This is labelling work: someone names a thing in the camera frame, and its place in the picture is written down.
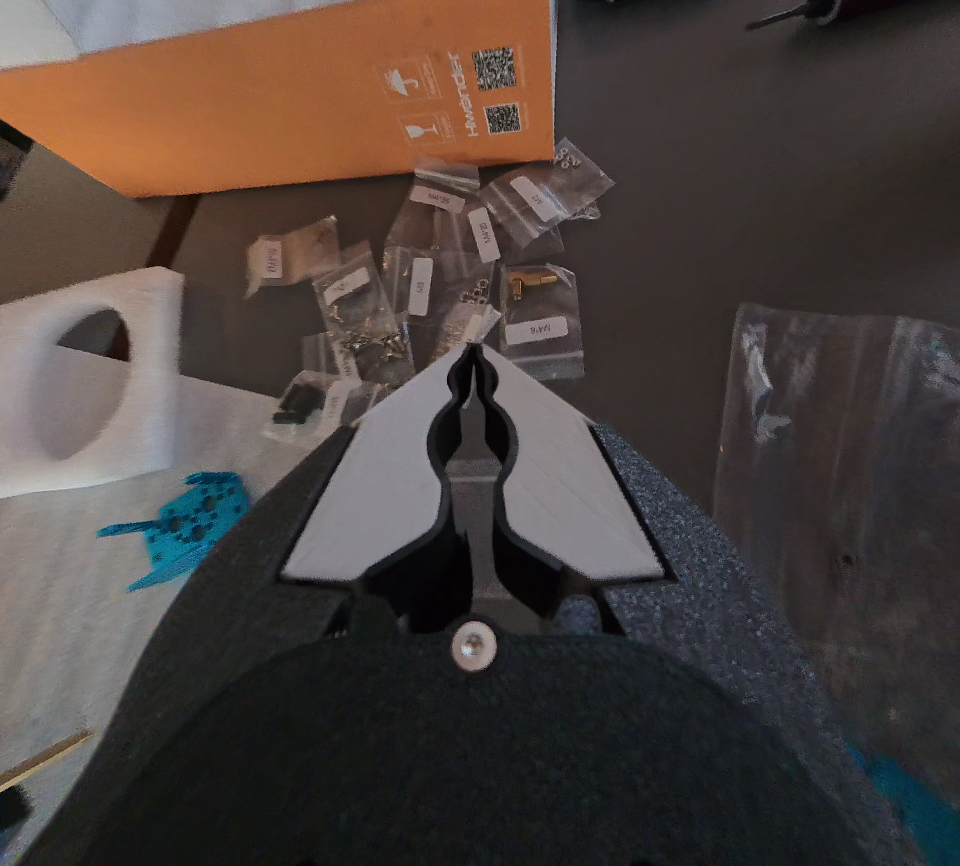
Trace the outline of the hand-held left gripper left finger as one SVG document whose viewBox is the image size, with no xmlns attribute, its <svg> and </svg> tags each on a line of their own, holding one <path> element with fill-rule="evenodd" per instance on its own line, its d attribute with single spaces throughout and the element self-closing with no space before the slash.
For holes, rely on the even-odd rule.
<svg viewBox="0 0 960 866">
<path fill-rule="evenodd" d="M 457 413 L 472 347 L 450 351 L 362 416 L 282 569 L 288 581 L 360 581 L 441 522 L 446 467 L 429 444 Z"/>
</svg>

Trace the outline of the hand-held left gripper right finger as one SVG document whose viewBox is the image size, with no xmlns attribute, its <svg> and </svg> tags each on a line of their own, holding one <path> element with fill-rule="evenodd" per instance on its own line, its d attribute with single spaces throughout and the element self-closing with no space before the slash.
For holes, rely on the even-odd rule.
<svg viewBox="0 0 960 866">
<path fill-rule="evenodd" d="M 493 557 L 507 588 L 660 581 L 669 565 L 594 423 L 487 346 L 478 348 L 494 484 Z"/>
</svg>

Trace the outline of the large clear plastic bag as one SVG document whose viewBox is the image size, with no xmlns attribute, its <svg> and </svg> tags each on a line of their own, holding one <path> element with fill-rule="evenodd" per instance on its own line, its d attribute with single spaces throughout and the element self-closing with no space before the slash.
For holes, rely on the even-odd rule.
<svg viewBox="0 0 960 866">
<path fill-rule="evenodd" d="M 742 304 L 716 523 L 872 764 L 959 800 L 959 332 Z"/>
</svg>

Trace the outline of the blue metal bracket large holes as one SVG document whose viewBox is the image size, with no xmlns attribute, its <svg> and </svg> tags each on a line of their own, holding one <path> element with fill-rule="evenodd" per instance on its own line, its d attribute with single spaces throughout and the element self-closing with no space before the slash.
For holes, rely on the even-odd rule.
<svg viewBox="0 0 960 866">
<path fill-rule="evenodd" d="M 861 752 L 850 740 L 846 751 L 931 865 L 959 864 L 959 813 L 893 759 Z"/>
</svg>

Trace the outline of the dark grey desk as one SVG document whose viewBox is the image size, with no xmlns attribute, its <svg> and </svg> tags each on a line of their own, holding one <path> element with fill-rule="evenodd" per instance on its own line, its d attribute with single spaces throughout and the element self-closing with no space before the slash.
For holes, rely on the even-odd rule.
<svg viewBox="0 0 960 866">
<path fill-rule="evenodd" d="M 705 492 L 734 293 L 843 297 L 958 249 L 958 0 L 750 39 L 773 0 L 557 0 L 555 106 L 618 183 L 586 392 L 634 471 Z"/>
</svg>

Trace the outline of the pile of small screw bags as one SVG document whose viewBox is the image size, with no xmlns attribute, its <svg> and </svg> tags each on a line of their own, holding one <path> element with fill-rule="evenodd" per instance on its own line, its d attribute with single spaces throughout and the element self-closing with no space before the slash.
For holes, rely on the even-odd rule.
<svg viewBox="0 0 960 866">
<path fill-rule="evenodd" d="M 599 217 L 614 179 L 570 140 L 554 156 L 482 184 L 477 167 L 427 157 L 414 168 L 376 259 L 368 241 L 342 247 L 334 216 L 247 249 L 246 297 L 309 285 L 322 330 L 302 342 L 301 372 L 266 434 L 307 448 L 386 400 L 433 363 L 441 300 L 452 284 L 491 273 L 502 316 L 492 344 L 541 382 L 586 371 L 578 282 L 555 263 L 561 227 Z"/>
</svg>

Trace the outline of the white foam block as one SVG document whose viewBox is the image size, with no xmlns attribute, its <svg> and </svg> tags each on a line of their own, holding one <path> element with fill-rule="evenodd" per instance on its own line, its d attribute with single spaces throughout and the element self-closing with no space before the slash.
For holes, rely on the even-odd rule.
<svg viewBox="0 0 960 866">
<path fill-rule="evenodd" d="M 158 472 L 174 461 L 184 277 L 153 267 L 116 273 L 1 309 L 1 496 L 89 488 Z M 118 390 L 89 361 L 57 347 L 113 311 L 126 328 Z"/>
</svg>

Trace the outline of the white foam sheet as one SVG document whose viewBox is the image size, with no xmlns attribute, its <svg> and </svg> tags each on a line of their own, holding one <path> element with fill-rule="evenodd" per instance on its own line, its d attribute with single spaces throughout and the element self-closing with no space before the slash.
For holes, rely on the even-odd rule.
<svg viewBox="0 0 960 866">
<path fill-rule="evenodd" d="M 129 592 L 151 570 L 142 536 L 98 537 L 153 519 L 187 476 L 233 472 L 253 499 L 305 456 L 267 438 L 278 400 L 181 377 L 174 463 L 88 488 L 1 504 L 2 770 L 102 730 L 185 578 Z"/>
</svg>

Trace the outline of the orange white cardboard box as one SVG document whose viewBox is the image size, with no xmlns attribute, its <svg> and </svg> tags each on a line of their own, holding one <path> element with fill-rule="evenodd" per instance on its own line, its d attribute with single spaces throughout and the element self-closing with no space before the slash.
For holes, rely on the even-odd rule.
<svg viewBox="0 0 960 866">
<path fill-rule="evenodd" d="M 131 198 L 547 158 L 557 0 L 2 0 L 2 119 Z"/>
</svg>

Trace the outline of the blue metal bracket small holes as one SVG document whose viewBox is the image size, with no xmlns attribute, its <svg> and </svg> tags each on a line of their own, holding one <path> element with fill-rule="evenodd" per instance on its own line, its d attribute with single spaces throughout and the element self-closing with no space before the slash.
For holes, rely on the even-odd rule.
<svg viewBox="0 0 960 866">
<path fill-rule="evenodd" d="M 235 472 L 197 472 L 183 481 L 185 491 L 149 520 L 98 530 L 98 539 L 138 534 L 150 560 L 150 572 L 128 586 L 144 591 L 191 574 L 223 537 L 249 512 L 251 498 Z"/>
</svg>

